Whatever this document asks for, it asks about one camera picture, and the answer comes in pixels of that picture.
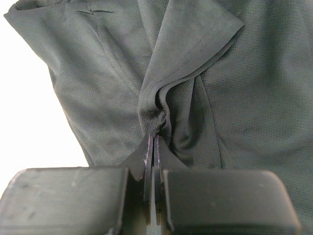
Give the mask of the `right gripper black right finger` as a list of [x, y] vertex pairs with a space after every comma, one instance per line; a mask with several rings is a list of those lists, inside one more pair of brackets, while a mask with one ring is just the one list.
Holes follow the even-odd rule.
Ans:
[[267, 170], [189, 169], [154, 138], [156, 222], [163, 235], [299, 235], [286, 187]]

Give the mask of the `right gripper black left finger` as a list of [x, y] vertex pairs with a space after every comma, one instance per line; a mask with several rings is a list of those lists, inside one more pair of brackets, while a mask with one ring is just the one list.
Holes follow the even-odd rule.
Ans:
[[28, 168], [0, 200], [3, 235], [144, 235], [153, 137], [117, 166]]

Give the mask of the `black t-shirt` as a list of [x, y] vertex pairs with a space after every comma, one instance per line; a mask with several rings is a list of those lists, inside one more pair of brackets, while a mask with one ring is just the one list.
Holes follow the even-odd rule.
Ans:
[[20, 0], [4, 18], [89, 165], [159, 132], [189, 167], [273, 171], [312, 233], [312, 1]]

